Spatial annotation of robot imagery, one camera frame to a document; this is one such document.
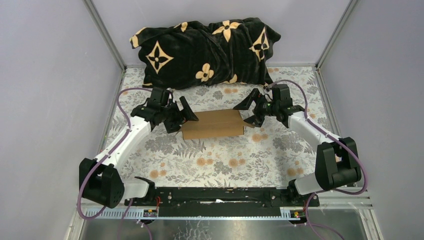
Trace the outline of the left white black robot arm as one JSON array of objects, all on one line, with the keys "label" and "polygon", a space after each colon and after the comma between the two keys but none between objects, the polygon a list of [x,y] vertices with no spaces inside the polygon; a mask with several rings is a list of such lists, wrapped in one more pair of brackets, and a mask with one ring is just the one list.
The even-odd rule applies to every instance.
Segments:
[{"label": "left white black robot arm", "polygon": [[154,87],[145,102],[125,115],[126,127],[111,144],[93,159],[79,165],[77,203],[90,200],[106,208],[115,208],[122,200],[137,199],[148,206],[155,200],[155,184],[146,178],[125,180],[123,166],[137,146],[156,126],[164,125],[168,134],[178,132],[188,121],[198,121],[185,97],[174,100],[171,90]]}]

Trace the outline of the brown cardboard box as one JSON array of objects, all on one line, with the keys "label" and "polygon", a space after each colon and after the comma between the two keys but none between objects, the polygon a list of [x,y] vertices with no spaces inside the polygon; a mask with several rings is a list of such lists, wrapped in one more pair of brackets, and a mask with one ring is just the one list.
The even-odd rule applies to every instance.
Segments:
[{"label": "brown cardboard box", "polygon": [[195,115],[198,121],[187,121],[179,130],[184,140],[242,136],[245,128],[253,127],[234,109],[200,111]]}]

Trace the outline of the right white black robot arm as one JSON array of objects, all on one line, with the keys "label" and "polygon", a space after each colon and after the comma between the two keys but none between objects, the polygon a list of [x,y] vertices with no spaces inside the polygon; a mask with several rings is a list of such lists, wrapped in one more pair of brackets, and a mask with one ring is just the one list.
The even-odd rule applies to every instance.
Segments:
[{"label": "right white black robot arm", "polygon": [[260,93],[257,88],[253,89],[234,110],[248,110],[254,103],[252,116],[244,120],[247,124],[261,127],[266,117],[275,117],[315,151],[314,172],[292,180],[288,185],[286,198],[291,205],[301,205],[309,194],[339,190],[362,179],[357,146],[352,138],[341,138],[314,122],[305,106],[293,103],[287,84],[274,84],[269,91],[271,97]]}]

